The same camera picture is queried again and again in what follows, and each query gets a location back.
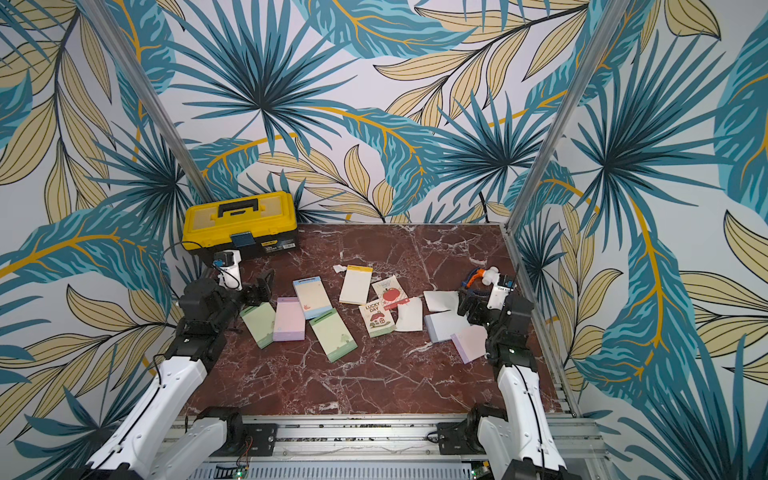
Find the green house lucky day pad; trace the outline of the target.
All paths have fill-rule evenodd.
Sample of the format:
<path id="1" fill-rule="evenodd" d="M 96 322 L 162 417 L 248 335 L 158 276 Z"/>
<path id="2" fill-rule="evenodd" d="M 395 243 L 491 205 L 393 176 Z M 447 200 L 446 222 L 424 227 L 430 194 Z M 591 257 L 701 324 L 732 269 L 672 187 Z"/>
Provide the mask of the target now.
<path id="1" fill-rule="evenodd" d="M 245 308 L 241 318 L 260 349 L 273 342 L 276 312 L 269 302 Z"/>

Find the purple flower lucky day pad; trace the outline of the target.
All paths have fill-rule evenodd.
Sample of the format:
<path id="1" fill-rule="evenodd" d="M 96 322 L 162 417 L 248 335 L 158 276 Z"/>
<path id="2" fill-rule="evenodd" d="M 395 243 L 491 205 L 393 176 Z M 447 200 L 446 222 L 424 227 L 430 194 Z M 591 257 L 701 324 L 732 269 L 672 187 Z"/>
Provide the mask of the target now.
<path id="1" fill-rule="evenodd" d="M 275 342 L 303 341 L 305 339 L 306 320 L 297 297 L 277 299 L 273 329 Z"/>

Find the green red lucky memo pad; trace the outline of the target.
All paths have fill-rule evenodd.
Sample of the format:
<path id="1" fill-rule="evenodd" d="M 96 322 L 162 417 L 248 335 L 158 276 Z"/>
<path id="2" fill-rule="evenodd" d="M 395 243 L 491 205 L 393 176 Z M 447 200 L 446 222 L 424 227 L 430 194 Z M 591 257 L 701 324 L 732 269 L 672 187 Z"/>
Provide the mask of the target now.
<path id="1" fill-rule="evenodd" d="M 309 321 L 329 362 L 333 363 L 357 348 L 357 343 L 336 309 Z"/>

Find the torn apple cover page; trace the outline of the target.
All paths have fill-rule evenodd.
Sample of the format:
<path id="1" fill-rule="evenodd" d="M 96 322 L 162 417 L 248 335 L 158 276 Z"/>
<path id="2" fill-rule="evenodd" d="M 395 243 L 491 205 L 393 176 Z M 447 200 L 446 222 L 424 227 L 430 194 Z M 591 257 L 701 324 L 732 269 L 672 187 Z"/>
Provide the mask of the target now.
<path id="1" fill-rule="evenodd" d="M 372 288 L 380 301 L 381 308 L 384 310 L 392 310 L 409 300 L 408 295 L 396 276 L 390 276 L 373 283 Z"/>

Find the torn lucky day cover page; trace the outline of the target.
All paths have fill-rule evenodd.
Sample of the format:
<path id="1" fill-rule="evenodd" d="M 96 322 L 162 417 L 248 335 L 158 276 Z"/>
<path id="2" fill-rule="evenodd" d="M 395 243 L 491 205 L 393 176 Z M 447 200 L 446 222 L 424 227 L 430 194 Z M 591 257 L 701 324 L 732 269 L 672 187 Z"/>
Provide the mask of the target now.
<path id="1" fill-rule="evenodd" d="M 391 313 L 383 307 L 380 299 L 360 305 L 359 310 L 371 338 L 395 331 L 395 321 Z"/>

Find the yellow top memo pad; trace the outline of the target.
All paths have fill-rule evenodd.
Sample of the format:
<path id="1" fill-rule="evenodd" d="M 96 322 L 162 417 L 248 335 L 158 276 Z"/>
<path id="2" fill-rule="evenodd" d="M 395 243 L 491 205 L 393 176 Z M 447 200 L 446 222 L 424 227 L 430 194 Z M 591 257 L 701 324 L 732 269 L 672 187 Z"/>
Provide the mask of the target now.
<path id="1" fill-rule="evenodd" d="M 368 300 L 373 269 L 367 266 L 349 265 L 341 288 L 339 302 L 350 305 L 364 305 Z"/>

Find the torn white page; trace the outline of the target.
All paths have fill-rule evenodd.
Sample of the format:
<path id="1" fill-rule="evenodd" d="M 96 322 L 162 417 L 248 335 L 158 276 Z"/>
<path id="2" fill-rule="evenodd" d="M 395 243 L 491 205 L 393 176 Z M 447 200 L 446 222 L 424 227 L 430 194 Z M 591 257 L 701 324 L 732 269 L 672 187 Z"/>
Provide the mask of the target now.
<path id="1" fill-rule="evenodd" d="M 456 313 L 458 311 L 459 293 L 457 291 L 425 291 L 423 297 L 430 312 Z"/>

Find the red apple memo pad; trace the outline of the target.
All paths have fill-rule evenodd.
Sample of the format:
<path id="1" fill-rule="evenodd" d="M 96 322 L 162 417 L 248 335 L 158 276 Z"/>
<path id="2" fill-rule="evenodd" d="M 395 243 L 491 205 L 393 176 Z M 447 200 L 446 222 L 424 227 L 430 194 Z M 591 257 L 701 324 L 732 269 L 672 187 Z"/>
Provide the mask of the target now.
<path id="1" fill-rule="evenodd" d="M 306 320 L 321 317 L 333 309 L 319 276 L 294 280 L 292 284 Z"/>

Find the torn cream page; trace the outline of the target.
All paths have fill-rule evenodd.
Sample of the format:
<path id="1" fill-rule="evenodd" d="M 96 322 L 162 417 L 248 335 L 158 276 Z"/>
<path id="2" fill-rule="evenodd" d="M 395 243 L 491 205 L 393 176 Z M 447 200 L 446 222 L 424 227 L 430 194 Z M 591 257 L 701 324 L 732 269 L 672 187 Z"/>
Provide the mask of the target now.
<path id="1" fill-rule="evenodd" d="M 397 306 L 396 332 L 421 332 L 423 330 L 423 305 L 419 297 L 409 298 Z"/>

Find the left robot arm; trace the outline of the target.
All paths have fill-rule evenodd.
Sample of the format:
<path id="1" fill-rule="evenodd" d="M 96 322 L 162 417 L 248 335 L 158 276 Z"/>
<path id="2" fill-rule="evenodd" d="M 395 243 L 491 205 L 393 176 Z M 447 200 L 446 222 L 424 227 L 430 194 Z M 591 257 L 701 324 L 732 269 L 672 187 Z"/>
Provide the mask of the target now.
<path id="1" fill-rule="evenodd" d="M 253 436 L 233 407 L 210 407 L 172 447 L 160 449 L 166 434 L 194 392 L 213 370 L 226 345 L 226 332 L 246 307 L 268 304 L 275 273 L 228 289 L 211 278 L 188 284 L 179 305 L 183 316 L 162 362 L 126 420 L 81 467 L 63 479 L 186 479 L 216 452 L 243 456 Z"/>

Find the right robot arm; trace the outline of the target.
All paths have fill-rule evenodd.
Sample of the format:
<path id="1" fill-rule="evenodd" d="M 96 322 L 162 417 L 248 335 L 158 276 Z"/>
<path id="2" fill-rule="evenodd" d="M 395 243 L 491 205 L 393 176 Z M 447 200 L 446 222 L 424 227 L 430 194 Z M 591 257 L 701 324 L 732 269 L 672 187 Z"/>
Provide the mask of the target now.
<path id="1" fill-rule="evenodd" d="M 486 454 L 495 479 L 577 479 L 555 445 L 536 358 L 527 346 L 534 305 L 516 291 L 507 293 L 499 307 L 490 307 L 490 299 L 462 291 L 458 313 L 486 333 L 485 358 L 504 408 L 474 407 L 464 437 Z"/>

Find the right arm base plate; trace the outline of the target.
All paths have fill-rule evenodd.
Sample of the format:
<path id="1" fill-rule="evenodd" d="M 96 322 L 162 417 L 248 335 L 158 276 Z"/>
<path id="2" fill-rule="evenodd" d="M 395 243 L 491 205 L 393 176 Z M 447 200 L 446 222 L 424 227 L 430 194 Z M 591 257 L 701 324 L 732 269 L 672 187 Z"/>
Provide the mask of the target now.
<path id="1" fill-rule="evenodd" d="M 477 437 L 477 428 L 465 419 L 461 422 L 437 424 L 437 440 L 441 455 L 484 454 Z"/>

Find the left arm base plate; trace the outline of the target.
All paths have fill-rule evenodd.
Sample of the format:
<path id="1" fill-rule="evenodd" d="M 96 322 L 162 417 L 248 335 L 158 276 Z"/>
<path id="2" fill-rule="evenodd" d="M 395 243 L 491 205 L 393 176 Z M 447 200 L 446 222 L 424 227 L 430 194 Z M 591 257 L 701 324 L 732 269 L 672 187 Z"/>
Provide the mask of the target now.
<path id="1" fill-rule="evenodd" d="M 237 458 L 271 457 L 274 452 L 278 425 L 275 423 L 243 424 L 228 435 L 217 456 Z"/>

